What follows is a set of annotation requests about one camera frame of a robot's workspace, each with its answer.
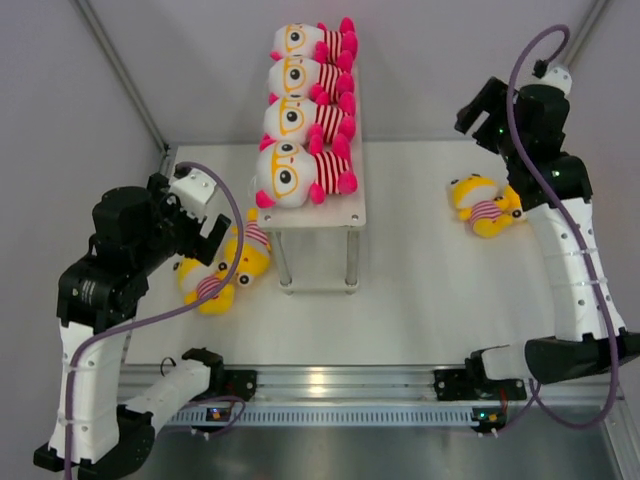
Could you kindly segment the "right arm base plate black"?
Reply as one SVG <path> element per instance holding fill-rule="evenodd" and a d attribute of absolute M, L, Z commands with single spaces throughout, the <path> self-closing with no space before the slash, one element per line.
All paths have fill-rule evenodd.
<path fill-rule="evenodd" d="M 448 368 L 433 372 L 439 401 L 521 401 L 527 399 L 521 380 L 486 380 L 472 377 L 466 369 Z"/>

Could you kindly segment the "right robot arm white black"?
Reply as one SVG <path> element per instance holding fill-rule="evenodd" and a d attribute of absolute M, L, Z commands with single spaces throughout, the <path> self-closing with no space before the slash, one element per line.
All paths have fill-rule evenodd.
<path fill-rule="evenodd" d="M 599 259 L 586 167 L 563 149 L 566 91 L 539 81 L 509 96 L 506 83 L 492 77 L 457 114 L 461 133 L 488 115 L 472 136 L 505 161 L 542 252 L 555 317 L 550 337 L 470 354 L 466 382 L 480 397 L 491 396 L 503 380 L 558 383 L 604 374 L 614 361 L 639 356 L 639 336 L 617 312 Z"/>

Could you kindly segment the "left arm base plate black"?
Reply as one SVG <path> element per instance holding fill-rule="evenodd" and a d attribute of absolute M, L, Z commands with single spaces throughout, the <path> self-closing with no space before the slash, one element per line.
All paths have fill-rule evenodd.
<path fill-rule="evenodd" d="M 250 401 L 257 390 L 258 372 L 253 369 L 226 370 L 220 394 Z"/>

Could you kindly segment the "white plush pink striped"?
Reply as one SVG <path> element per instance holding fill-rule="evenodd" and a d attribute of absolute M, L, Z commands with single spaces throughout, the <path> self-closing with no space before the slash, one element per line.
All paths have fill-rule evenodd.
<path fill-rule="evenodd" d="M 330 30 L 322 22 L 317 25 L 290 23 L 279 28 L 274 36 L 270 57 L 280 60 L 298 55 L 337 65 L 339 59 L 347 54 L 355 59 L 358 50 L 355 22 L 350 17 L 344 17 L 337 30 Z"/>
<path fill-rule="evenodd" d="M 323 63 L 300 55 L 287 56 L 275 61 L 268 73 L 269 91 L 278 96 L 293 96 L 337 103 L 344 93 L 353 93 L 352 75 L 354 57 L 342 52 L 337 63 Z"/>

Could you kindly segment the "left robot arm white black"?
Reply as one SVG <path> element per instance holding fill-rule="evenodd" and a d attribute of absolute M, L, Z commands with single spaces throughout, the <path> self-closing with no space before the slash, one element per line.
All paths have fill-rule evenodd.
<path fill-rule="evenodd" d="M 203 231 L 209 203 L 226 191 L 209 168 L 184 162 L 173 177 L 157 173 L 145 186 L 112 189 L 94 206 L 88 251 L 58 282 L 60 401 L 54 432 L 34 453 L 36 466 L 68 479 L 124 478 L 143 466 L 182 407 L 223 393 L 222 357 L 192 348 L 145 393 L 117 399 L 127 336 L 146 326 L 137 308 L 149 276 L 174 256 L 213 262 L 241 219 L 238 211 L 219 215 Z"/>

